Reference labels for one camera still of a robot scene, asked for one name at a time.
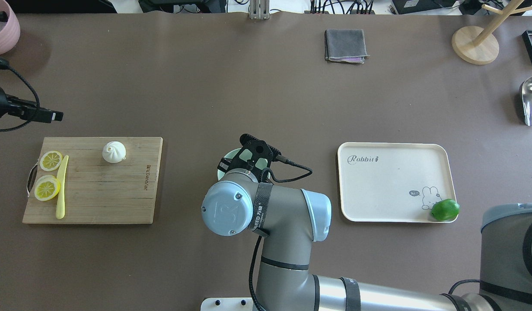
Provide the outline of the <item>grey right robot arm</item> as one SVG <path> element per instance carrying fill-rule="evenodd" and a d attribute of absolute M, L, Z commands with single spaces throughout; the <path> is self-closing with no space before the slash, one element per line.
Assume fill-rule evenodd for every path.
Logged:
<path fill-rule="evenodd" d="M 253 311 L 532 311 L 532 203 L 489 209 L 481 225 L 477 293 L 457 295 L 461 284 L 439 295 L 372 285 L 347 277 L 321 276 L 310 267 L 314 244 L 333 244 L 325 261 L 357 271 L 350 263 L 359 246 L 372 251 L 396 245 L 380 233 L 360 242 L 365 230 L 328 237 L 332 205 L 327 195 L 288 187 L 272 162 L 296 166 L 249 134 L 242 147 L 222 158 L 218 181 L 202 203 L 207 227 L 222 236 L 256 234 L 242 305 Z M 347 142 L 337 149 L 341 214 L 355 225 L 412 224 L 445 229 L 457 204 L 448 155 L 432 143 Z"/>

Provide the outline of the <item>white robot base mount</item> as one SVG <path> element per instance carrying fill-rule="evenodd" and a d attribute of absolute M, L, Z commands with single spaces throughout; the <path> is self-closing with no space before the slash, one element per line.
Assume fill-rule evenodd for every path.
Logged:
<path fill-rule="evenodd" d="M 253 311 L 254 303 L 250 297 L 214 297 L 202 301 L 201 311 Z"/>

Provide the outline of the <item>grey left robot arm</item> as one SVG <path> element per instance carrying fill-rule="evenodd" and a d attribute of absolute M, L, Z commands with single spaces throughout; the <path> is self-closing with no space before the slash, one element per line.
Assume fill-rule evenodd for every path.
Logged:
<path fill-rule="evenodd" d="M 0 87 L 0 118 L 5 114 L 19 117 L 21 120 L 41 123 L 61 121 L 64 117 L 64 113 L 60 111 L 47 108 L 37 109 L 35 101 L 21 100 L 18 97 L 5 94 Z"/>

